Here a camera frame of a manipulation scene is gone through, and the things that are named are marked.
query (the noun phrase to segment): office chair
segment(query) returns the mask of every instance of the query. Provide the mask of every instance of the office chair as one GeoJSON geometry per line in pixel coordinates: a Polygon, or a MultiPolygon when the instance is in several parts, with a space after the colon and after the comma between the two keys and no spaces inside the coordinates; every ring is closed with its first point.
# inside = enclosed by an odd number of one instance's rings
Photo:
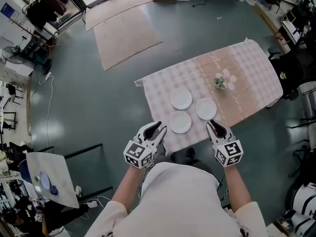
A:
{"type": "Polygon", "coordinates": [[[14,162],[20,163],[26,159],[25,153],[23,151],[33,152],[33,149],[29,148],[27,145],[18,146],[12,142],[9,142],[8,158],[14,162]]]}
{"type": "Polygon", "coordinates": [[[32,183],[31,175],[29,172],[28,162],[25,160],[21,161],[19,164],[21,178],[28,183],[32,183]]]}
{"type": "Polygon", "coordinates": [[[301,37],[293,50],[277,59],[280,54],[277,48],[269,48],[269,60],[276,71],[283,89],[283,98],[294,100],[298,97],[298,86],[316,81],[316,32],[309,31],[301,37]]]}

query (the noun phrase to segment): table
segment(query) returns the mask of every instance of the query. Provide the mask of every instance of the table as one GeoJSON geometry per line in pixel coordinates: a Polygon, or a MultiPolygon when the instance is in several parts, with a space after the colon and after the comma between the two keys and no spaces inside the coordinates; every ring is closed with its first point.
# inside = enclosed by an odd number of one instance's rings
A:
{"type": "Polygon", "coordinates": [[[299,40],[301,37],[300,34],[296,31],[295,26],[292,22],[284,20],[282,21],[282,26],[285,29],[287,35],[290,37],[290,39],[293,41],[294,44],[299,40]]]}
{"type": "Polygon", "coordinates": [[[9,101],[11,95],[9,94],[9,91],[7,90],[5,95],[3,96],[1,102],[0,102],[0,108],[4,109],[5,105],[9,101]]]}
{"type": "Polygon", "coordinates": [[[75,151],[66,156],[43,153],[44,151],[54,148],[53,146],[41,149],[40,152],[27,153],[26,161],[35,190],[39,192],[44,198],[48,198],[56,203],[73,208],[79,208],[78,201],[86,200],[113,189],[113,187],[110,186],[85,196],[76,197],[74,186],[66,164],[66,159],[81,155],[98,147],[102,147],[102,144],[96,144],[82,150],[75,151]],[[40,175],[41,171],[45,172],[49,177],[51,184],[56,186],[58,195],[52,195],[50,191],[46,190],[42,186],[41,182],[38,182],[35,179],[35,177],[40,175]]]}
{"type": "Polygon", "coordinates": [[[283,95],[278,76],[260,46],[247,40],[206,53],[151,74],[135,82],[143,86],[154,121],[167,125],[163,144],[170,155],[208,138],[206,121],[196,114],[199,99],[210,97],[216,103],[215,119],[229,126],[246,119],[264,107],[273,105],[283,95]],[[214,78],[223,75],[229,88],[214,87],[214,78]],[[184,134],[174,133],[169,117],[177,111],[170,103],[170,93],[185,87],[193,97],[185,110],[192,126],[184,134]]]}

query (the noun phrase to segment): chair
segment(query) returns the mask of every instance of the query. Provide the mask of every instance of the chair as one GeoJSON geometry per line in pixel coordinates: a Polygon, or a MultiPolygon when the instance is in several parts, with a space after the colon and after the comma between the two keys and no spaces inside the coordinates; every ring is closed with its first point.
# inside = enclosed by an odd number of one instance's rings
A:
{"type": "Polygon", "coordinates": [[[32,183],[31,175],[29,172],[28,162],[25,160],[21,161],[19,164],[21,178],[28,183],[32,183]]]}
{"type": "Polygon", "coordinates": [[[11,152],[8,152],[8,158],[15,162],[21,162],[26,159],[25,153],[33,152],[33,149],[27,145],[18,146],[12,142],[9,142],[9,148],[11,152]]]}
{"type": "Polygon", "coordinates": [[[13,85],[11,85],[11,84],[9,84],[9,83],[6,85],[6,87],[8,88],[8,91],[9,91],[10,96],[13,96],[12,102],[15,103],[15,104],[20,105],[19,103],[16,103],[16,102],[14,101],[14,99],[15,99],[15,98],[23,99],[23,97],[19,97],[19,96],[16,95],[16,91],[20,91],[20,92],[23,92],[23,91],[18,90],[15,86],[13,86],[13,85]]]}
{"type": "Polygon", "coordinates": [[[316,32],[309,31],[301,37],[293,50],[278,59],[276,48],[269,48],[269,60],[278,75],[283,89],[283,98],[294,100],[298,97],[297,87],[310,81],[316,81],[316,32]]]}
{"type": "Polygon", "coordinates": [[[4,127],[5,122],[3,122],[3,128],[4,128],[4,129],[13,129],[13,130],[15,130],[15,125],[16,125],[17,122],[18,122],[18,121],[16,121],[16,112],[4,112],[4,113],[3,113],[3,120],[4,120],[4,121],[7,121],[7,122],[12,122],[12,123],[13,123],[13,125],[7,124],[6,127],[4,127]],[[13,119],[5,118],[5,117],[4,117],[4,114],[13,114],[13,119]]]}

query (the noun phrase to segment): white cloth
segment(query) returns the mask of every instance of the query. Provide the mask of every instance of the white cloth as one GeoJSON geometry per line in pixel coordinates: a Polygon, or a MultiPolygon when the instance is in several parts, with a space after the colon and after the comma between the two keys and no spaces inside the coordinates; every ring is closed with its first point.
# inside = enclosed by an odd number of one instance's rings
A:
{"type": "MultiPolygon", "coordinates": [[[[239,237],[240,226],[221,207],[218,182],[203,170],[173,163],[157,164],[148,174],[139,205],[128,215],[110,201],[85,237],[239,237]]],[[[250,236],[267,237],[257,203],[240,208],[235,216],[250,236]]]]}

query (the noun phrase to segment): blue object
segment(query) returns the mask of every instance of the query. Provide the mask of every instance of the blue object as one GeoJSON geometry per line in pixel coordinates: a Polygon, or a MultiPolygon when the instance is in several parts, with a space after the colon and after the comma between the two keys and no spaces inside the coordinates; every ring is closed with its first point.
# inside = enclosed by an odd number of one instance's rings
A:
{"type": "Polygon", "coordinates": [[[19,169],[20,169],[22,179],[31,184],[32,180],[31,180],[29,167],[28,167],[28,163],[26,159],[20,162],[19,169]]]}
{"type": "Polygon", "coordinates": [[[15,9],[13,9],[9,4],[5,3],[4,6],[1,9],[1,13],[6,16],[7,18],[10,18],[13,13],[15,12],[15,9]]]}
{"type": "Polygon", "coordinates": [[[58,190],[57,190],[56,186],[52,186],[52,187],[50,188],[50,193],[51,193],[52,195],[58,195],[58,190]]]}

